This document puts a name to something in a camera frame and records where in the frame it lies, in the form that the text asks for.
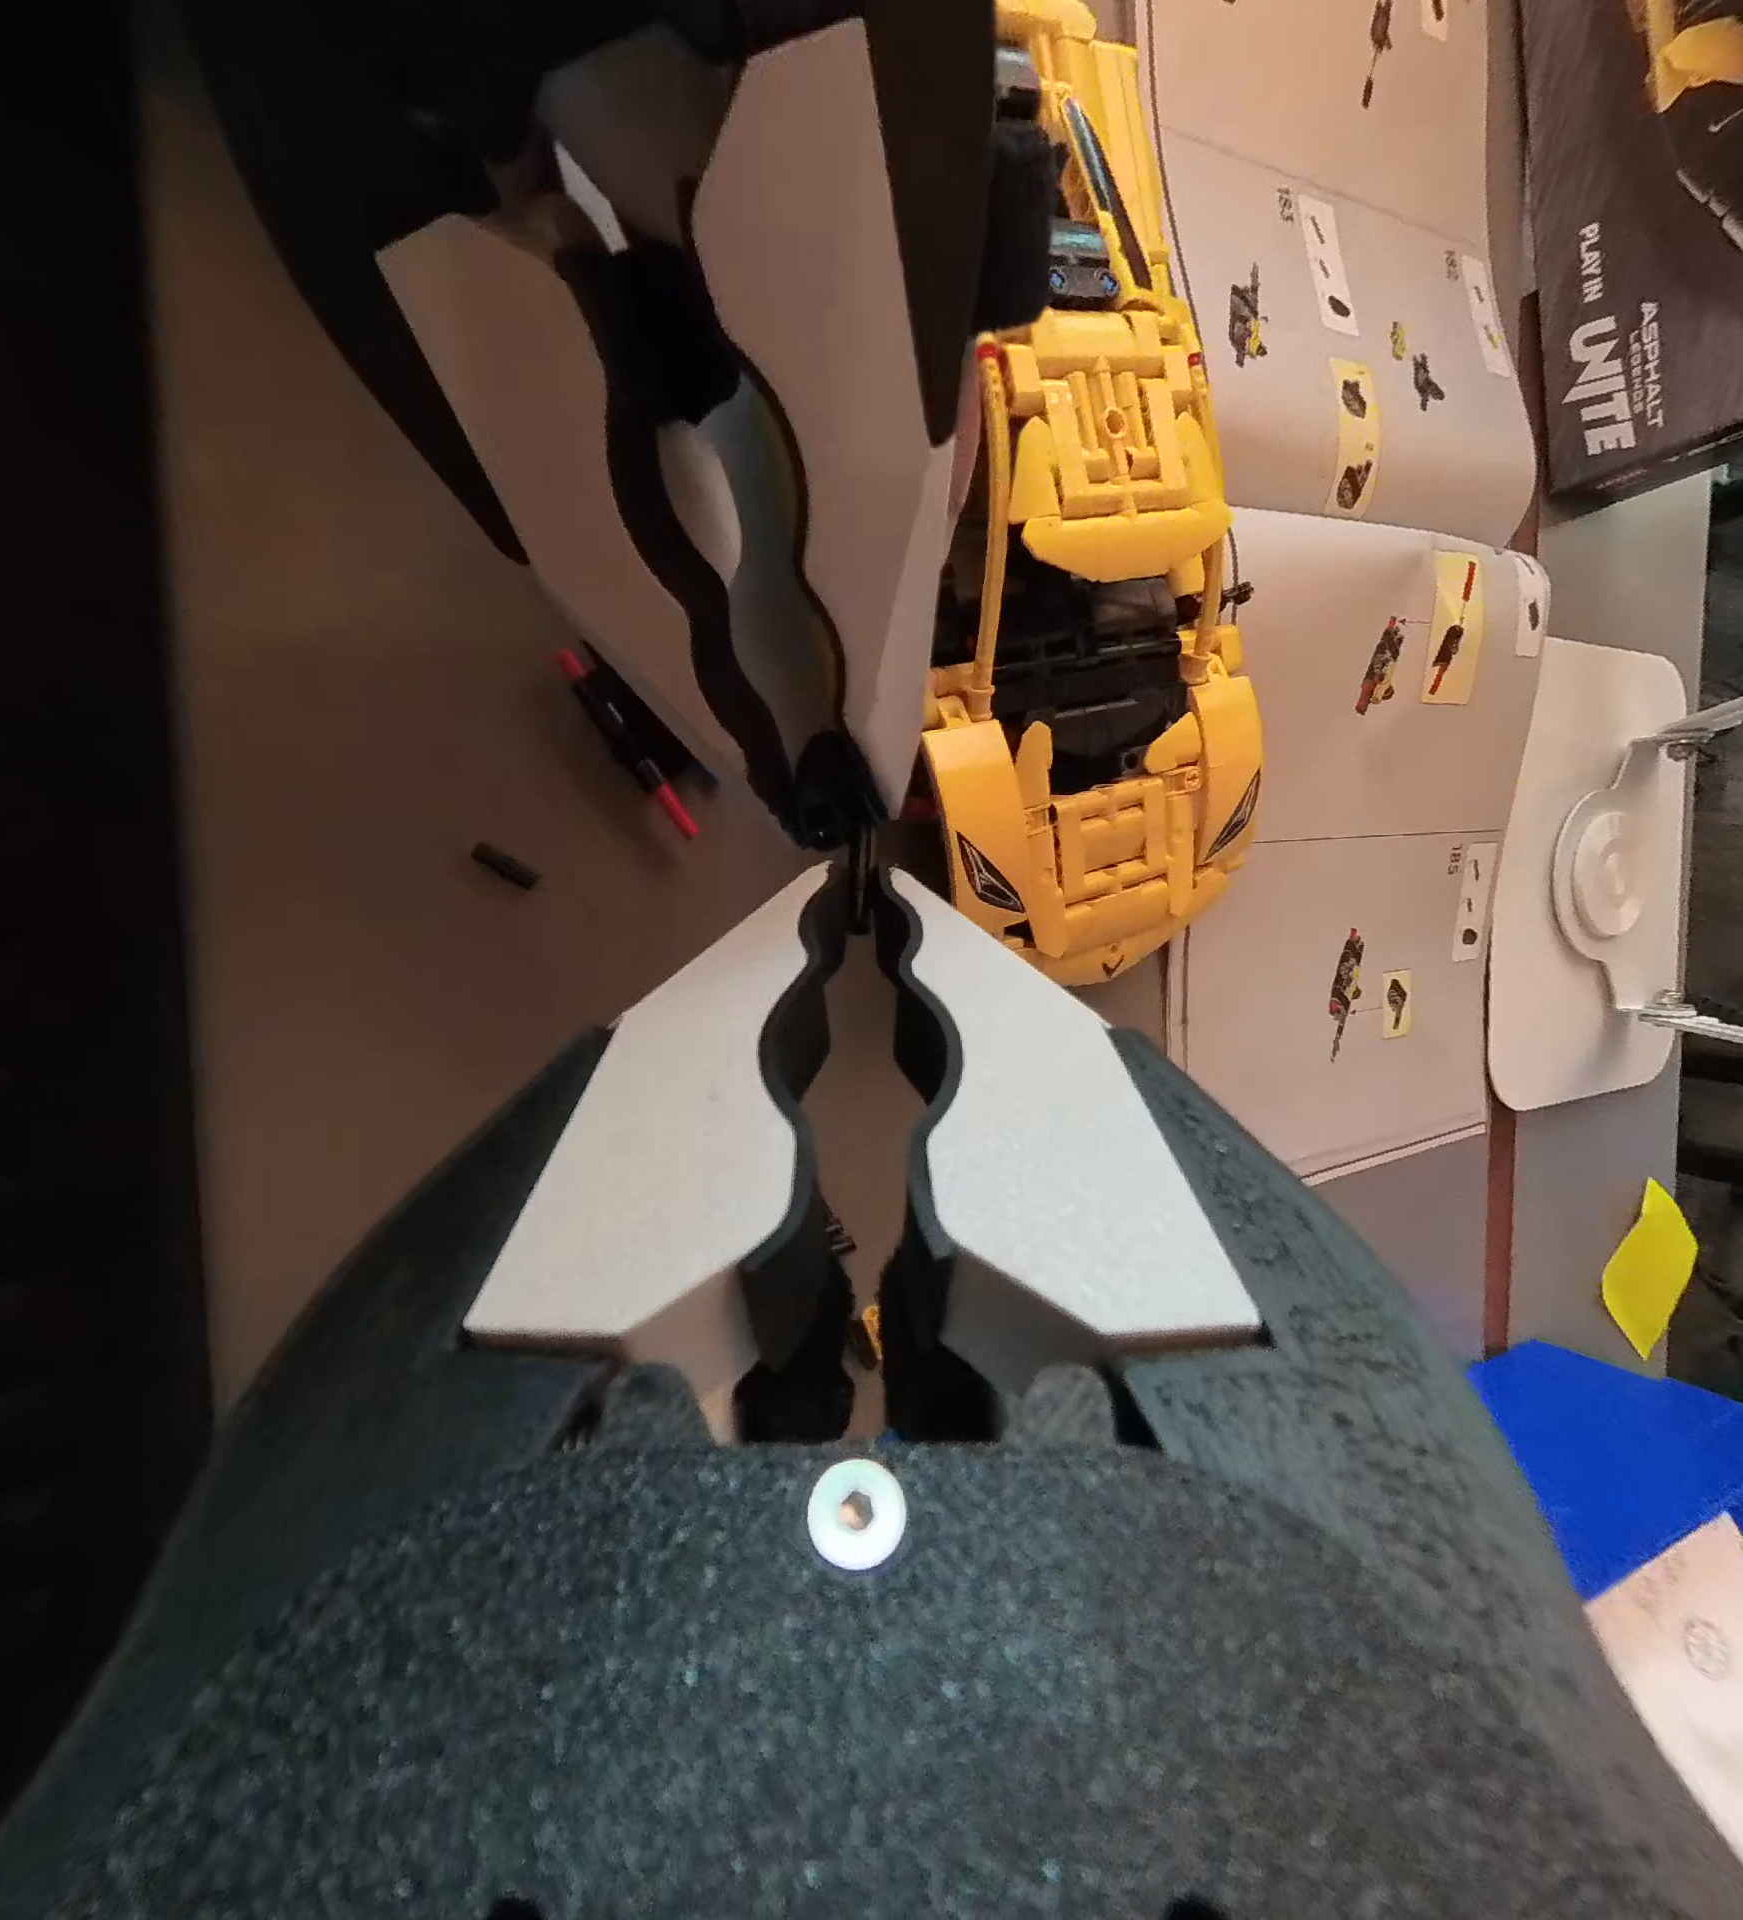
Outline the open instruction booklet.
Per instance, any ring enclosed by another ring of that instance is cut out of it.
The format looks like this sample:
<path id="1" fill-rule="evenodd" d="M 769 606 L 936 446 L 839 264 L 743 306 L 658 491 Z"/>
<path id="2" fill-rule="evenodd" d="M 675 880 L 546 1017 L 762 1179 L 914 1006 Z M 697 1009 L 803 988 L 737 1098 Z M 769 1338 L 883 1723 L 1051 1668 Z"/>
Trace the open instruction booklet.
<path id="1" fill-rule="evenodd" d="M 1490 899 L 1539 643 L 1490 237 L 1506 2 L 1140 2 L 1219 419 L 1263 788 L 1171 1056 L 1304 1181 L 1485 1125 Z"/>

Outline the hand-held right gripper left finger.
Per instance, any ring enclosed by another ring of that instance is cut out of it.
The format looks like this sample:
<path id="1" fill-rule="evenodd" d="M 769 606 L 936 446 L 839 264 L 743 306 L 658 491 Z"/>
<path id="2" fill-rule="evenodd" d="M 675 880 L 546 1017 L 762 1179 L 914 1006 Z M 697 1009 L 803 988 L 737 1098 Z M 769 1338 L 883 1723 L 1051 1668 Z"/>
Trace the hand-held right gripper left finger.
<path id="1" fill-rule="evenodd" d="M 583 1358 L 792 1358 L 826 1293 L 815 1147 L 836 872 L 628 1006 L 462 1331 Z"/>

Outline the red black toy axle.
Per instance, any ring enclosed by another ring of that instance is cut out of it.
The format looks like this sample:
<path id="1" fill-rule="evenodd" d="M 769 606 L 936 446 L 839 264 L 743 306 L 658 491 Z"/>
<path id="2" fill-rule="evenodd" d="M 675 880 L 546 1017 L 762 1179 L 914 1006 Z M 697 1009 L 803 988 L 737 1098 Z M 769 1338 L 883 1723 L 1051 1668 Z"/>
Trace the red black toy axle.
<path id="1" fill-rule="evenodd" d="M 700 819 L 680 780 L 701 767 L 685 740 L 590 648 L 560 648 L 559 671 L 602 737 L 611 762 L 634 780 L 642 801 L 683 836 L 700 836 Z"/>

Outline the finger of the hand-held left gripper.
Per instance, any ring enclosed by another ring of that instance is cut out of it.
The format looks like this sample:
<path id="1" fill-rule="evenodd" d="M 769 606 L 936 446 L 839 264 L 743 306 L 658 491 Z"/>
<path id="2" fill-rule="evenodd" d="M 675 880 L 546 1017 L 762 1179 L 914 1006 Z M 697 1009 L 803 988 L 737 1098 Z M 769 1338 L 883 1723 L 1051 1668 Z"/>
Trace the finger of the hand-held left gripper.
<path id="1" fill-rule="evenodd" d="M 786 453 L 819 729 L 854 737 L 895 814 L 922 729 L 970 342 L 952 425 L 932 426 L 883 132 L 861 21 L 747 59 L 690 190 L 690 255 Z"/>
<path id="2" fill-rule="evenodd" d="M 690 255 L 451 216 L 380 271 L 549 600 L 710 771 L 819 841 L 795 501 Z"/>

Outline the white printed paper bag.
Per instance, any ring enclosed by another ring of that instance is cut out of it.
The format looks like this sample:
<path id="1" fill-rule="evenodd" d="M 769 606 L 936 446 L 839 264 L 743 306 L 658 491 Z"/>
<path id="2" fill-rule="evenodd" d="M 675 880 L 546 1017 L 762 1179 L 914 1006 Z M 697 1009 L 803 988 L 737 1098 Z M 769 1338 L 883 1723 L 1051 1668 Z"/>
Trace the white printed paper bag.
<path id="1" fill-rule="evenodd" d="M 1743 1533 L 1719 1516 L 1589 1606 L 1607 1665 L 1743 1866 Z"/>

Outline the wooden board document stand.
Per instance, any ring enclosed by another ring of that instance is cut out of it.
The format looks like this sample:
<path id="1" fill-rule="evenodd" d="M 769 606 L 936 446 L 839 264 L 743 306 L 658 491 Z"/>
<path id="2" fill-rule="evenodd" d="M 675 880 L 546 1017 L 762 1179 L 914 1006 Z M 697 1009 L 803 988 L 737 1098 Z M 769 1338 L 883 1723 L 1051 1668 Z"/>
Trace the wooden board document stand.
<path id="1" fill-rule="evenodd" d="M 1490 924 L 1490 1082 L 1518 1115 L 1652 1082 L 1675 1039 L 1743 1050 L 1685 991 L 1690 764 L 1743 695 L 1673 660 L 1548 637 Z"/>

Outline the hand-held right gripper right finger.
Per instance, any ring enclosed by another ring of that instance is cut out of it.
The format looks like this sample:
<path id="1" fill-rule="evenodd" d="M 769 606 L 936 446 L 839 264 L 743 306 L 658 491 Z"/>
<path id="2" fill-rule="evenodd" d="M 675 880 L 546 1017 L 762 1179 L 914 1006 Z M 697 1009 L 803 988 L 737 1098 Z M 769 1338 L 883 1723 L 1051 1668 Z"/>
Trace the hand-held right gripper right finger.
<path id="1" fill-rule="evenodd" d="M 1266 1317 L 1093 1006 L 883 872 L 895 1061 L 922 1109 L 887 1269 L 890 1358 L 997 1395 L 1061 1364 L 1243 1348 Z"/>

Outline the black printed toy box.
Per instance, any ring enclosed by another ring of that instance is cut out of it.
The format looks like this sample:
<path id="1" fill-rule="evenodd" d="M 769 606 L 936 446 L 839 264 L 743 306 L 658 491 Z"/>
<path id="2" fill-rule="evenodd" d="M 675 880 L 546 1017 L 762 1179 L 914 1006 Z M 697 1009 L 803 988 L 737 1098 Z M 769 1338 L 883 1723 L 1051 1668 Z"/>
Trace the black printed toy box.
<path id="1" fill-rule="evenodd" d="M 1743 442 L 1743 2 L 1523 2 L 1525 216 L 1557 497 Z"/>

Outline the yellow toy brick car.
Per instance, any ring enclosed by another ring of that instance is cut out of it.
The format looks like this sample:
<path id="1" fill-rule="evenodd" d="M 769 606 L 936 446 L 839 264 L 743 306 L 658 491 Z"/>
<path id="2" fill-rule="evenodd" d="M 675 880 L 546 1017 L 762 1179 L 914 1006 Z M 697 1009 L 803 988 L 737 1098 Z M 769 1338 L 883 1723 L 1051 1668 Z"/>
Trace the yellow toy brick car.
<path id="1" fill-rule="evenodd" d="M 1171 282 L 1139 55 L 999 2 L 999 130 L 1052 149 L 1044 309 L 979 337 L 979 472 L 939 578 L 917 794 L 952 903 L 1061 988 L 1218 903 L 1263 798 L 1235 514 Z"/>

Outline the yellow sticky note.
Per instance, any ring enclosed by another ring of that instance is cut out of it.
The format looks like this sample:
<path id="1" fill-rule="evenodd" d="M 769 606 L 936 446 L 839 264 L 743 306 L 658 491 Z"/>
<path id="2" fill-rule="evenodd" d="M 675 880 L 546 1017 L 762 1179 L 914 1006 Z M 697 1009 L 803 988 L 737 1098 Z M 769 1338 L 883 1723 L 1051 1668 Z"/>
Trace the yellow sticky note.
<path id="1" fill-rule="evenodd" d="M 1634 1227 L 1606 1261 L 1601 1303 L 1630 1351 L 1649 1361 L 1665 1345 L 1699 1265 L 1699 1235 L 1675 1193 L 1644 1181 Z"/>

